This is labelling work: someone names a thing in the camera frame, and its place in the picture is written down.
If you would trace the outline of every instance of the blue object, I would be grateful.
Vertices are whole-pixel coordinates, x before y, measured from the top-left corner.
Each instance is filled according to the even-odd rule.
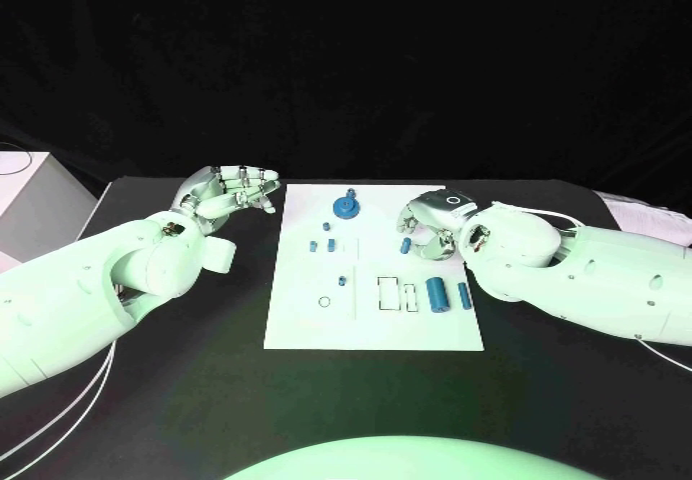
[[[467,288],[464,282],[462,282],[459,284],[459,294],[462,295],[462,305],[464,306],[464,310],[470,310],[472,309],[472,299],[469,297],[469,288]]]
[[[335,215],[345,220],[352,219],[361,212],[361,204],[356,200],[356,191],[349,188],[346,196],[336,199]]]
[[[411,239],[407,237],[404,239],[404,243],[401,244],[401,253],[407,254],[410,248],[411,248]]]
[[[444,291],[444,282],[440,277],[428,278],[425,281],[428,287],[430,308],[433,313],[444,313],[450,310],[450,300]]]

